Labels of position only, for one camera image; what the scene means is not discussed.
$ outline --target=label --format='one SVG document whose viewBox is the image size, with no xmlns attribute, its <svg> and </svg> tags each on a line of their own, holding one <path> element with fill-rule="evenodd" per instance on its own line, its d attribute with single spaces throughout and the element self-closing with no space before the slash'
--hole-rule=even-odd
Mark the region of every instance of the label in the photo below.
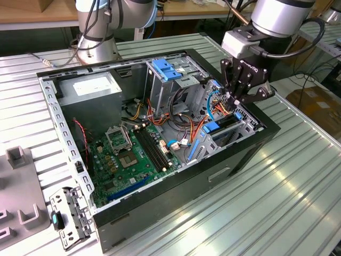
<svg viewBox="0 0 341 256">
<path fill-rule="evenodd" d="M 315 97 L 318 96 L 318 95 L 317 95 L 315 92 L 313 92 L 313 91 L 306 91 L 305 93 L 308 94 L 311 98 L 315 98 Z"/>
<path fill-rule="evenodd" d="M 183 68 L 178 68 L 176 69 L 177 72 L 185 72 L 185 70 Z"/>
<path fill-rule="evenodd" d="M 330 106 L 325 103 L 324 101 L 321 102 L 317 102 L 317 104 L 321 107 L 321 108 L 330 108 Z"/>
<path fill-rule="evenodd" d="M 74 88 L 78 96 L 89 93 L 100 92 L 111 88 L 111 84 L 106 77 L 99 77 L 87 81 L 74 83 Z"/>
</svg>

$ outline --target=ram slot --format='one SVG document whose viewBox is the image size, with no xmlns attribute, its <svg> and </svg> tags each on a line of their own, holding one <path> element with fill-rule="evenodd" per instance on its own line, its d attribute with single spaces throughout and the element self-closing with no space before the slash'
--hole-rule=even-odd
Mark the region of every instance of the ram slot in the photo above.
<svg viewBox="0 0 341 256">
<path fill-rule="evenodd" d="M 162 172 L 164 168 L 169 167 L 167 160 L 146 130 L 134 131 L 134 135 L 158 172 Z"/>
</svg>

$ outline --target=green circuit board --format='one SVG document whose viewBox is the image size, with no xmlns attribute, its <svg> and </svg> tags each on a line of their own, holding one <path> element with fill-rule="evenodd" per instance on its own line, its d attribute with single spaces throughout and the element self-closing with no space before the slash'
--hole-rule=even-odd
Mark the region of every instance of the green circuit board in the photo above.
<svg viewBox="0 0 341 256">
<path fill-rule="evenodd" d="M 160 148 L 158 141 L 162 138 L 155 126 L 149 125 L 146 130 L 153 136 L 155 144 Z M 170 157 L 165 157 L 168 162 L 172 163 L 172 166 L 165 172 L 157 172 L 133 131 L 129 130 L 128 135 L 132 142 L 131 150 L 122 150 L 118 154 L 113 153 L 106 136 L 89 145 L 94 169 L 90 173 L 95 187 L 92 195 L 97 207 L 108 204 L 108 198 L 110 199 L 110 196 L 117 195 L 122 190 L 131 189 L 134 185 L 140 188 L 144 184 L 151 183 L 181 167 L 180 161 L 171 154 Z M 109 138 L 112 142 L 123 143 L 122 134 L 113 133 Z M 101 145 L 102 151 L 98 150 L 98 145 Z"/>
</svg>

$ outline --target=metal bracket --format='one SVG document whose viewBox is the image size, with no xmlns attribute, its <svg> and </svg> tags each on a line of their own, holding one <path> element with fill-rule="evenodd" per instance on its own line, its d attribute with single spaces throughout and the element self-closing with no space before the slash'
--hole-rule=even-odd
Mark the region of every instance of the metal bracket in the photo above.
<svg viewBox="0 0 341 256">
<path fill-rule="evenodd" d="M 85 197 L 79 187 L 58 190 L 50 197 L 50 202 L 52 214 L 58 213 L 63 221 L 63 228 L 58 230 L 65 251 L 87 240 L 90 233 L 95 231 Z M 51 216 L 51 219 L 54 222 L 55 216 Z"/>
</svg>

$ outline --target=metal panel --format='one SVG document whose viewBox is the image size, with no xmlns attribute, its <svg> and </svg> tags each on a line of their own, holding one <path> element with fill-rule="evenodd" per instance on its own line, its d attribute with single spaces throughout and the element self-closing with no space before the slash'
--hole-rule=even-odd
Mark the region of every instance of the metal panel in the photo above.
<svg viewBox="0 0 341 256">
<path fill-rule="evenodd" d="M 124 58 L 189 47 L 216 68 L 219 59 L 226 58 L 223 50 L 199 34 L 118 44 Z M 44 53 L 59 63 L 69 54 L 65 50 Z M 42 94 L 32 92 L 37 85 L 35 69 L 46 67 L 37 63 L 32 70 L 32 61 L 36 60 L 28 55 L 0 58 L 0 154 L 13 145 L 29 147 L 48 202 L 57 189 L 75 182 L 52 122 L 46 118 Z M 3 92 L 12 97 L 6 98 Z M 281 131 L 241 172 L 106 255 L 328 255 L 341 239 L 341 145 L 279 96 L 258 106 Z M 52 226 L 2 254 L 51 251 L 64 255 Z M 81 253 L 101 253 L 96 235 L 68 252 Z"/>
</svg>

